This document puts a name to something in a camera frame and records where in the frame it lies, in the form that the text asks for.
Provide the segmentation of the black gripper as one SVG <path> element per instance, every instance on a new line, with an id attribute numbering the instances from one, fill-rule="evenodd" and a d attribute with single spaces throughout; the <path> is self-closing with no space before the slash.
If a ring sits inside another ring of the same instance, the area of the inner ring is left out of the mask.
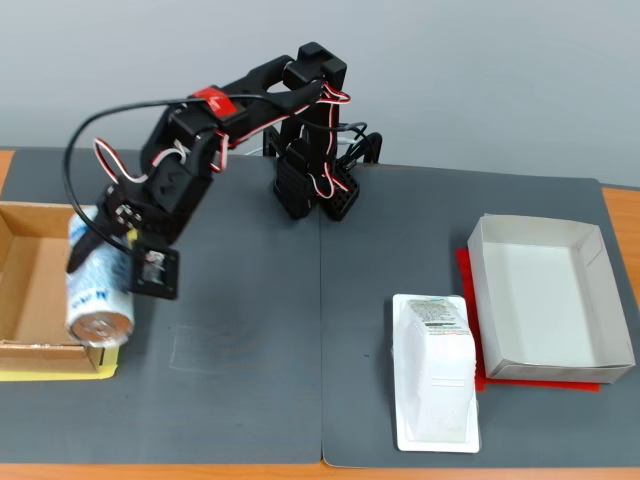
<path id="1" fill-rule="evenodd" d="M 165 211 L 141 184 L 111 184 L 97 200 L 97 207 L 85 208 L 83 213 L 94 228 L 78 214 L 71 217 L 68 274 L 78 270 L 106 236 L 119 238 L 135 229 L 157 235 L 171 245 L 183 230 L 183 217 Z"/>

